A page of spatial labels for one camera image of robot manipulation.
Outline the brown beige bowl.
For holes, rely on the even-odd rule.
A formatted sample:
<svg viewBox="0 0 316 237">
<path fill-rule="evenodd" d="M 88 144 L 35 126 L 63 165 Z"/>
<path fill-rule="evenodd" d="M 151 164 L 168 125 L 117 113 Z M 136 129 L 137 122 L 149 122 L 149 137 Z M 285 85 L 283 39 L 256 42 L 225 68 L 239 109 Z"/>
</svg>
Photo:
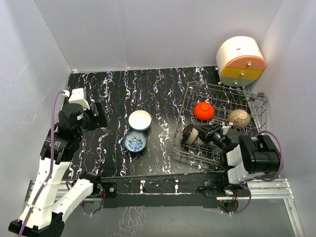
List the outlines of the brown beige bowl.
<svg viewBox="0 0 316 237">
<path fill-rule="evenodd" d="M 184 144 L 192 145 L 198 138 L 198 130 L 193 124 L 187 125 L 182 132 L 182 140 Z"/>
</svg>

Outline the red bowl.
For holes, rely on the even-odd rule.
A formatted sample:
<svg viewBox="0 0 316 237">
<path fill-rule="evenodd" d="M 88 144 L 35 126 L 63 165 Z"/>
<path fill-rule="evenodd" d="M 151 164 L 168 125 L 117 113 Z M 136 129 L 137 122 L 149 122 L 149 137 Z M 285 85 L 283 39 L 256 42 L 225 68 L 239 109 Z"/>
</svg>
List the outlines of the red bowl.
<svg viewBox="0 0 316 237">
<path fill-rule="evenodd" d="M 200 102 L 194 107 L 194 115 L 199 120 L 211 120 L 214 112 L 213 106 L 208 102 Z"/>
</svg>

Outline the wire dish rack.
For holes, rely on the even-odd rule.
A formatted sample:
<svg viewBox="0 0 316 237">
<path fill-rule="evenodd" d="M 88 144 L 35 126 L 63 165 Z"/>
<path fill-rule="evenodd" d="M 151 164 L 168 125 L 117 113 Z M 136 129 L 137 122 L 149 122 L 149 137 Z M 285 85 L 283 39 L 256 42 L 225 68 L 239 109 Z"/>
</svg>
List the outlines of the wire dish rack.
<svg viewBox="0 0 316 237">
<path fill-rule="evenodd" d="M 195 117 L 194 107 L 199 102 L 208 102 L 213 106 L 214 116 L 212 119 L 201 121 Z M 182 137 L 185 126 L 215 123 L 227 125 L 229 114 L 236 109 L 242 109 L 250 116 L 250 122 L 245 130 L 249 135 L 255 135 L 266 129 L 267 104 L 268 98 L 263 92 L 255 94 L 248 89 L 239 87 L 231 88 L 199 81 L 190 82 L 180 106 L 180 114 L 171 143 L 172 149 L 182 158 L 218 165 L 221 149 L 212 142 L 205 144 L 200 139 L 192 145 L 185 144 Z"/>
</svg>

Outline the blue white patterned bowl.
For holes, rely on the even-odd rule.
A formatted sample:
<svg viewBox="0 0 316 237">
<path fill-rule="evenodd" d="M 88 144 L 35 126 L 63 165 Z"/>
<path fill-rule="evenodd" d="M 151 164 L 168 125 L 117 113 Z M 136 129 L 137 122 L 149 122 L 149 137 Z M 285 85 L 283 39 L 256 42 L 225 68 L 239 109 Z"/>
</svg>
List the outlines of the blue white patterned bowl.
<svg viewBox="0 0 316 237">
<path fill-rule="evenodd" d="M 126 134 L 123 140 L 125 148 L 130 152 L 140 152 L 145 149 L 148 142 L 146 134 L 142 131 L 132 130 Z"/>
</svg>

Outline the black glossy bowl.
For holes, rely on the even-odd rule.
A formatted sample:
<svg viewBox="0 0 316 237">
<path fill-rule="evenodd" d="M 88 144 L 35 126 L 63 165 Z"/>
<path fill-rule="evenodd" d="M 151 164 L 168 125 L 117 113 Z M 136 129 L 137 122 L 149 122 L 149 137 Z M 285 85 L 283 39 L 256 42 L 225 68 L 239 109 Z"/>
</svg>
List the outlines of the black glossy bowl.
<svg viewBox="0 0 316 237">
<path fill-rule="evenodd" d="M 233 123 L 235 128 L 247 128 L 250 124 L 250 115 L 243 109 L 236 109 L 229 113 L 228 121 Z"/>
</svg>

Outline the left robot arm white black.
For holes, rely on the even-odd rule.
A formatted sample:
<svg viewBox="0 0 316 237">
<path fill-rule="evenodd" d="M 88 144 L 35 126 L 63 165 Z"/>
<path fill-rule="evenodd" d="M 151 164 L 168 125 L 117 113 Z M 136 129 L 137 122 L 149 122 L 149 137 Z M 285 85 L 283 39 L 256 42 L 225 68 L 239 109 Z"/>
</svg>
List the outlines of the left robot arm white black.
<svg viewBox="0 0 316 237">
<path fill-rule="evenodd" d="M 107 127 L 101 103 L 95 106 L 97 115 L 90 109 L 84 110 L 79 103 L 68 103 L 59 111 L 59 121 L 52 125 L 40 152 L 39 170 L 29 200 L 20 217 L 10 222 L 10 232 L 20 237 L 59 237 L 74 209 L 86 197 L 101 194 L 100 176 L 85 172 L 65 195 L 55 199 L 84 132 Z"/>
</svg>

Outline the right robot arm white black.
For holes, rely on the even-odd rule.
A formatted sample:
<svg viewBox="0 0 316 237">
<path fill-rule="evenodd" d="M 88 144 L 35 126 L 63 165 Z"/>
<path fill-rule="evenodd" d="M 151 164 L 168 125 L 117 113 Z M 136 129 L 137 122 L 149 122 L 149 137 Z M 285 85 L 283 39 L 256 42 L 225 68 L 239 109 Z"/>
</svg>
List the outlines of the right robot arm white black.
<svg viewBox="0 0 316 237">
<path fill-rule="evenodd" d="M 192 132 L 205 144 L 212 143 L 222 152 L 220 164 L 224 168 L 224 181 L 220 185 L 204 184 L 197 191 L 205 196 L 210 191 L 222 192 L 236 198 L 247 187 L 246 183 L 254 179 L 273 181 L 283 169 L 283 157 L 280 146 L 276 146 L 268 131 L 255 136 L 234 128 L 234 125 L 220 124 L 193 125 Z"/>
</svg>

